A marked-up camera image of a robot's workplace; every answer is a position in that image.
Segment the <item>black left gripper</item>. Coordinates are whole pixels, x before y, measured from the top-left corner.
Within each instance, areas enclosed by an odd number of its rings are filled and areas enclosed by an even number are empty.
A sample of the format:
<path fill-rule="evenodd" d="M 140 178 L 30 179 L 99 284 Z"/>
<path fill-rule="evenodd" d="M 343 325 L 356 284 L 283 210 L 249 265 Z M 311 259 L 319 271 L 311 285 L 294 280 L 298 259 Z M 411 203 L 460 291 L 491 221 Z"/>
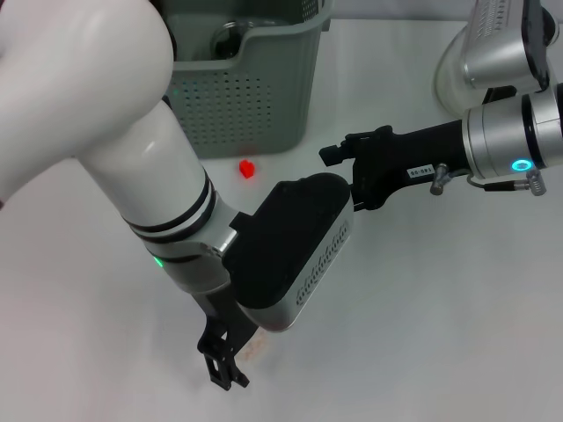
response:
<path fill-rule="evenodd" d="M 232 383 L 246 388 L 250 381 L 238 368 L 235 356 L 258 326 L 239 308 L 232 286 L 194 299 L 207 318 L 197 349 L 205 359 L 210 381 L 224 390 L 230 390 Z"/>

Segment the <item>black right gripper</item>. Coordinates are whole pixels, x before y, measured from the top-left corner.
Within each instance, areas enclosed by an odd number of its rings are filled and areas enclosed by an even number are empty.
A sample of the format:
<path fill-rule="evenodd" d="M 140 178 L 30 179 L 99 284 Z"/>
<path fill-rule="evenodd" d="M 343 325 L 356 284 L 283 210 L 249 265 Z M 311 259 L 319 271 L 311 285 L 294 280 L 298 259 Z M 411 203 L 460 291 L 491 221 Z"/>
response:
<path fill-rule="evenodd" d="M 460 120 L 402 135 L 386 125 L 348 134 L 339 145 L 318 153 L 326 167 L 355 160 L 352 194 L 356 210 L 379 209 L 396 191 L 433 181 L 431 173 L 412 176 L 411 169 L 440 164 L 450 171 L 469 169 Z"/>

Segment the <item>large translucent white block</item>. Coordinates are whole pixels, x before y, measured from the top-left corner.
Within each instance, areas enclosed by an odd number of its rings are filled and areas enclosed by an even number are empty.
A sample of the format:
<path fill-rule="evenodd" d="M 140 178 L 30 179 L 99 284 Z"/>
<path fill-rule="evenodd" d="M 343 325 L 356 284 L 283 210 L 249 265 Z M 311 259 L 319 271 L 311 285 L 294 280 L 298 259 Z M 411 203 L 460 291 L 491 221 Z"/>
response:
<path fill-rule="evenodd" d="M 256 331 L 246 345 L 241 349 L 240 356 L 244 361 L 256 360 L 267 349 L 268 334 L 266 331 Z"/>

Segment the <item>glass teacup with black base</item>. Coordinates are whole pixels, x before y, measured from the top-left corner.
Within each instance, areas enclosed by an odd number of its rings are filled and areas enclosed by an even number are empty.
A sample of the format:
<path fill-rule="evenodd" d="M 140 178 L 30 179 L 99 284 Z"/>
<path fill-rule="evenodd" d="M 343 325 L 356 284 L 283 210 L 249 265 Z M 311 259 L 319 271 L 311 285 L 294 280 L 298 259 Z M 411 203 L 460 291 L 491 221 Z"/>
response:
<path fill-rule="evenodd" d="M 246 27 L 241 22 L 231 21 L 221 26 L 214 33 L 210 45 L 215 60 L 226 60 L 237 55 Z"/>

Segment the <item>grey-green perforated storage bin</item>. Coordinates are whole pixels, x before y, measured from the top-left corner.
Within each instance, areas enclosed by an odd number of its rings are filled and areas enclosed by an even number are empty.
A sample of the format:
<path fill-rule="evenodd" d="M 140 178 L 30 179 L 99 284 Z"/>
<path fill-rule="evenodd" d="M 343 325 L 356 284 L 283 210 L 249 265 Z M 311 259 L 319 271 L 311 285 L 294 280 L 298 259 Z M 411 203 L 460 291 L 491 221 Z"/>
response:
<path fill-rule="evenodd" d="M 200 158 L 273 154 L 306 128 L 318 45 L 334 0 L 163 0 L 175 42 L 166 93 Z M 246 27 L 236 56 L 215 60 L 224 24 Z"/>

